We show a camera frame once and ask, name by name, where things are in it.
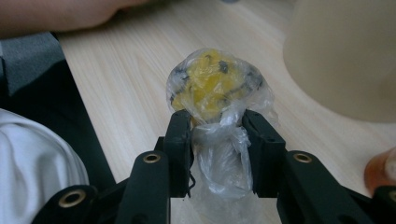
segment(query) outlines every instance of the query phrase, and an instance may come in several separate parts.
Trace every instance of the skin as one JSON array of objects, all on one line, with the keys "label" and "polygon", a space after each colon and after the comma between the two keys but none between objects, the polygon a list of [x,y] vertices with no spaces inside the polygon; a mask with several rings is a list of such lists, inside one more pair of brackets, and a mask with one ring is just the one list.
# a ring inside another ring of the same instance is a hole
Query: skin
[{"label": "skin", "polygon": [[1,0],[0,38],[90,28],[150,0]]}]

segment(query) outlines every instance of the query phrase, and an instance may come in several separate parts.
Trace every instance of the beige cup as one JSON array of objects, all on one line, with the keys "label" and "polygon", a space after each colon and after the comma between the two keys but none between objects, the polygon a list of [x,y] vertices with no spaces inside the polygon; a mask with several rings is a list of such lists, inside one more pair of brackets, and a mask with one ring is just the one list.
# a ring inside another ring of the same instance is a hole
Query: beige cup
[{"label": "beige cup", "polygon": [[284,60],[320,104],[370,121],[396,121],[396,0],[300,0]]}]

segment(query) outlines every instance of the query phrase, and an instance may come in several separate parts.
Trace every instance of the plastic bag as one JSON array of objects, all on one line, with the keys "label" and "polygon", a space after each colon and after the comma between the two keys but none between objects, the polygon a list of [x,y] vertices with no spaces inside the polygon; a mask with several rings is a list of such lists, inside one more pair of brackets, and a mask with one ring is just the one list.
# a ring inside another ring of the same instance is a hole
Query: plastic bag
[{"label": "plastic bag", "polygon": [[257,215],[246,210],[252,205],[252,176],[241,118],[249,108],[277,122],[274,95],[260,71],[227,52],[200,49],[171,72],[167,100],[193,117],[197,182],[202,181],[192,190],[196,210],[213,223],[255,223]]}]

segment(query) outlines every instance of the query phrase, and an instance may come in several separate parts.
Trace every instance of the wooden table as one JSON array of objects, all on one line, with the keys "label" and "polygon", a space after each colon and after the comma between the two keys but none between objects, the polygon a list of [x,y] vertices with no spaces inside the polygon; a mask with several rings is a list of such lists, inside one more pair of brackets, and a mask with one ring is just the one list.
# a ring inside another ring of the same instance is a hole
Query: wooden table
[{"label": "wooden table", "polygon": [[[366,194],[363,170],[396,146],[395,123],[349,119],[319,105],[291,79],[282,58],[293,3],[285,0],[168,1],[118,15],[107,24],[60,35],[61,45],[117,181],[152,150],[171,112],[170,71],[201,48],[231,52],[257,66],[274,91],[276,130],[288,150],[316,155],[344,186]],[[265,223],[279,223],[265,201]],[[172,201],[173,223],[202,223],[188,200]]]}]

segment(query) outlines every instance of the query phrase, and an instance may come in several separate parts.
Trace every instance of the white fabric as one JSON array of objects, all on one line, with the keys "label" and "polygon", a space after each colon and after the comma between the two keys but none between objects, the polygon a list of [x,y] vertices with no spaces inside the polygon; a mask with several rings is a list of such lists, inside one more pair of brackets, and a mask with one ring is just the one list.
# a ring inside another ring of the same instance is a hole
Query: white fabric
[{"label": "white fabric", "polygon": [[88,184],[82,161],[61,137],[0,109],[0,223],[31,223],[56,192]]}]

